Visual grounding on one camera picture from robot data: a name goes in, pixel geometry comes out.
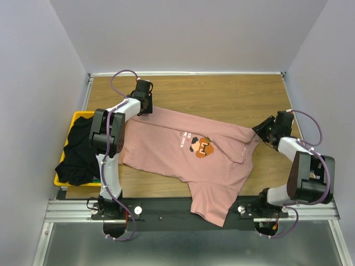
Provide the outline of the pink printed t-shirt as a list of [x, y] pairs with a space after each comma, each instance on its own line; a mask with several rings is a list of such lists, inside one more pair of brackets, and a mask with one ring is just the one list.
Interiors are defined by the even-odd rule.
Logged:
[[222, 227], [258, 143], [250, 128], [155, 107], [129, 119], [119, 162], [187, 183], [191, 213]]

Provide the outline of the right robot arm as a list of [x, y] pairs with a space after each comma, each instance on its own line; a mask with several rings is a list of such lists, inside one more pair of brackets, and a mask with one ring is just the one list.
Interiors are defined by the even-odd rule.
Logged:
[[319, 154], [311, 144], [292, 136], [293, 121], [292, 110], [278, 111], [277, 116], [252, 128], [264, 143], [292, 162], [285, 185], [259, 193], [254, 210], [261, 216], [287, 206], [328, 204], [333, 200], [335, 159]]

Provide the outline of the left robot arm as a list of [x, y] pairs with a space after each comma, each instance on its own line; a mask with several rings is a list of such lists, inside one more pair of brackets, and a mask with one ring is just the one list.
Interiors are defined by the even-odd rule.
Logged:
[[121, 202], [118, 161], [124, 146], [125, 123], [133, 116], [153, 112], [152, 89], [133, 90], [122, 102], [108, 109], [96, 109], [89, 134], [100, 167], [100, 194], [96, 211], [102, 214], [123, 212], [131, 219], [135, 214]]

